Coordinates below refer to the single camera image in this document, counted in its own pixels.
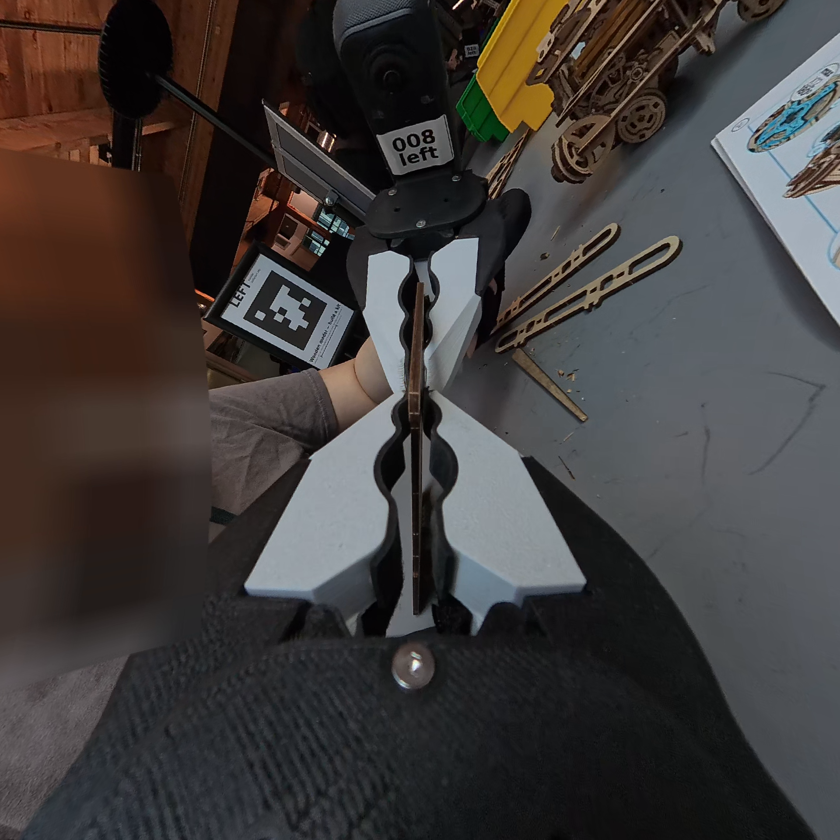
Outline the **person's left forearm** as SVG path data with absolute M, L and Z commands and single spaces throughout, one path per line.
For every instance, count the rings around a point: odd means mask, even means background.
M 355 424 L 393 394 L 372 338 L 341 364 L 319 372 L 327 389 L 339 431 Z

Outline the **instruction booklet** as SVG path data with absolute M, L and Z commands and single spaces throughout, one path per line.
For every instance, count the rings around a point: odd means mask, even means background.
M 839 35 L 710 144 L 839 322 Z

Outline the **plywood model part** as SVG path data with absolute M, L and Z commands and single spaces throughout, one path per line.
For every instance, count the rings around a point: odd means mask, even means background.
M 427 562 L 424 557 L 424 394 L 425 374 L 425 285 L 415 287 L 411 345 L 406 380 L 406 410 L 409 423 L 411 456 L 412 578 L 411 604 L 414 616 L 420 616 L 427 600 Z

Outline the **wooden wedge stick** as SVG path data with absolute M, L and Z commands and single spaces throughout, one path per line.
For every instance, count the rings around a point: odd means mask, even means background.
M 539 385 L 546 393 L 549 393 L 559 404 L 561 404 L 566 411 L 571 413 L 579 422 L 587 421 L 588 416 L 584 411 L 574 403 L 571 398 L 562 391 L 562 389 L 555 384 L 551 378 L 543 371 L 536 362 L 529 357 L 529 355 L 522 349 L 516 349 L 513 352 L 512 360 L 516 365 L 537 385 Z

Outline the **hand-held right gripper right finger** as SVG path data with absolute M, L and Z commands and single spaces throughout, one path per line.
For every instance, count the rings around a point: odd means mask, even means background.
M 424 432 L 436 629 L 475 635 L 498 604 L 581 593 L 585 576 L 519 452 L 437 392 Z

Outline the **wooden lattice strip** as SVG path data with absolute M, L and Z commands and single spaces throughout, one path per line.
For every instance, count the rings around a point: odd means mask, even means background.
M 504 191 L 505 185 L 508 182 L 513 169 L 515 168 L 518 158 L 520 157 L 525 145 L 528 143 L 532 135 L 532 129 L 528 128 L 524 134 L 517 140 L 511 149 L 505 153 L 496 163 L 486 176 L 488 198 L 496 200 Z

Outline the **black disc on pole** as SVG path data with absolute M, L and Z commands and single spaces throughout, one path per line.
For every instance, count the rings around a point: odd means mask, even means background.
M 118 1 L 111 7 L 99 39 L 98 77 L 114 119 L 112 166 L 140 170 L 143 121 L 158 108 L 163 94 L 169 93 L 266 166 L 274 167 L 272 154 L 170 77 L 173 55 L 172 33 L 156 3 Z

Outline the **slotted wooden strip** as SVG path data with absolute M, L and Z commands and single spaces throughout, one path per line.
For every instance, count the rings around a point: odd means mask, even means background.
M 544 299 L 556 287 L 564 284 L 564 282 L 572 278 L 578 271 L 588 266 L 596 257 L 609 249 L 620 234 L 620 225 L 618 223 L 611 223 L 606 225 L 593 237 L 578 245 L 554 270 L 542 278 L 530 290 L 516 298 L 498 316 L 496 325 L 490 335 L 494 335 L 502 328 L 507 327 L 518 316 Z
M 679 237 L 674 235 L 648 246 L 619 266 L 543 309 L 522 325 L 502 334 L 496 344 L 495 352 L 502 354 L 519 349 L 532 337 L 552 329 L 580 312 L 597 308 L 605 299 L 621 289 L 667 267 L 677 258 L 682 246 Z

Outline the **green plastic bin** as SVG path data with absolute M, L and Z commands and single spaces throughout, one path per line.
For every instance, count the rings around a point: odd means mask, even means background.
M 501 143 L 510 133 L 491 107 L 476 73 L 461 94 L 456 110 L 469 134 L 479 142 Z

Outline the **yellow plastic bin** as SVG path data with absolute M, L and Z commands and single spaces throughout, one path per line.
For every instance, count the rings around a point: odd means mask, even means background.
M 483 48 L 477 70 L 479 87 L 509 132 L 521 123 L 538 131 L 552 111 L 553 92 L 542 83 L 527 84 L 538 47 L 566 1 L 510 1 Z

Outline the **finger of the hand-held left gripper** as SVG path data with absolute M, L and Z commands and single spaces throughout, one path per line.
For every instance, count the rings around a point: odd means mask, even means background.
M 388 385 L 407 389 L 417 275 L 411 257 L 379 253 L 367 260 L 363 315 Z
M 478 328 L 478 254 L 478 238 L 458 238 L 428 261 L 428 276 L 437 281 L 437 295 L 427 314 L 430 340 L 423 354 L 429 389 L 449 388 Z

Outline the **wooden model vehicle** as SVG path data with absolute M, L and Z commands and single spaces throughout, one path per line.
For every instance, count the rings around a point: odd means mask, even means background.
M 581 184 L 620 144 L 640 144 L 666 120 L 667 93 L 688 50 L 716 51 L 726 1 L 569 2 L 538 47 L 529 85 L 553 93 L 561 129 L 551 175 Z

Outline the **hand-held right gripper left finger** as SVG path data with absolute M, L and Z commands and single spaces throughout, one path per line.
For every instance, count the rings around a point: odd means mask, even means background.
M 245 582 L 249 595 L 301 599 L 385 635 L 403 593 L 394 485 L 406 465 L 407 399 L 392 395 L 309 460 Z

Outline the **framed black-white marker sign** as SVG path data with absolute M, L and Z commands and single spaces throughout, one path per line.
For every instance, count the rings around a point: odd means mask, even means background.
M 369 336 L 352 293 L 313 284 L 302 268 L 259 242 L 248 247 L 203 317 L 299 370 L 347 361 Z

